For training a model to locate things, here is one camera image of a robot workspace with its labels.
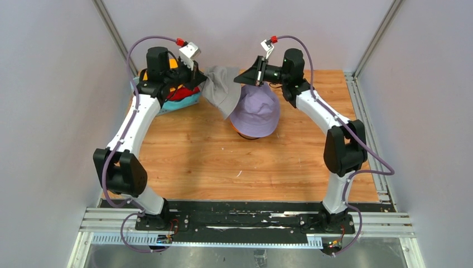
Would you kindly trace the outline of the orange bucket hat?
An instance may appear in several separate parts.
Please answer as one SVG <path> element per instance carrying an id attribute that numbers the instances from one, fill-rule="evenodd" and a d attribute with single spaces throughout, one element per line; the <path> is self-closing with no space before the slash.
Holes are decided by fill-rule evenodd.
<path id="1" fill-rule="evenodd" d="M 233 129 L 235 132 L 239 133 L 239 131 L 235 128 L 235 126 L 233 125 L 232 122 L 230 122 L 230 125 L 231 125 L 232 129 Z"/>

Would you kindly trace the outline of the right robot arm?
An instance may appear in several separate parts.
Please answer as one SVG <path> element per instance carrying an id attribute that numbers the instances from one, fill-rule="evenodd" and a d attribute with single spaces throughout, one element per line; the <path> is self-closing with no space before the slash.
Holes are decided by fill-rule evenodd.
<path id="1" fill-rule="evenodd" d="M 346 202 L 353 182 L 351 176 L 368 158 L 362 146 L 366 141 L 365 126 L 362 121 L 352 121 L 331 108 L 305 79 L 304 66 L 302 51 L 292 48 L 285 51 L 281 66 L 270 65 L 258 56 L 234 81 L 255 86 L 264 82 L 281 85 L 284 99 L 308 115 L 325 134 L 323 158 L 329 170 L 328 188 L 317 218 L 304 220 L 303 227 L 319 225 L 323 231 L 332 233 L 348 219 Z"/>

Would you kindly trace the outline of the grey bucket hat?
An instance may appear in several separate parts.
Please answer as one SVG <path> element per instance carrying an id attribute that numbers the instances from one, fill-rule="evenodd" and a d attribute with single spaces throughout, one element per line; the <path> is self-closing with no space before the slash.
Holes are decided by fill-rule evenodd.
<path id="1" fill-rule="evenodd" d="M 234 79 L 240 69 L 233 66 L 210 66 L 204 70 L 206 80 L 199 85 L 202 96 L 215 108 L 223 119 L 235 110 L 241 96 L 241 85 Z"/>

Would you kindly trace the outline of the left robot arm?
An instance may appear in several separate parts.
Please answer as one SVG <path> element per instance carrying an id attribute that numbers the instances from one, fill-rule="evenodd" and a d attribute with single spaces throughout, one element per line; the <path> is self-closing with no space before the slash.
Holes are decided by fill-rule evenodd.
<path id="1" fill-rule="evenodd" d="M 138 160 L 145 135 L 155 116 L 179 89 L 194 89 L 206 80 L 195 58 L 200 49 L 192 42 L 178 51 L 176 67 L 171 67 L 172 53 L 165 47 L 152 47 L 146 53 L 147 67 L 132 84 L 132 106 L 118 133 L 104 149 L 96 149 L 93 161 L 105 195 L 112 192 L 126 197 L 149 217 L 158 231 L 171 223 L 168 201 L 147 184 L 147 172 Z"/>

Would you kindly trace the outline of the lavender bucket hat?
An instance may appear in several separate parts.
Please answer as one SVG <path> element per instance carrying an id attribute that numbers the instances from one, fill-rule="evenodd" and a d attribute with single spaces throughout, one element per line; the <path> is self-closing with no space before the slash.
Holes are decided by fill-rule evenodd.
<path id="1" fill-rule="evenodd" d="M 244 136 L 263 138 L 277 128 L 281 115 L 279 98 L 269 84 L 244 85 L 240 99 L 229 116 L 234 129 Z"/>

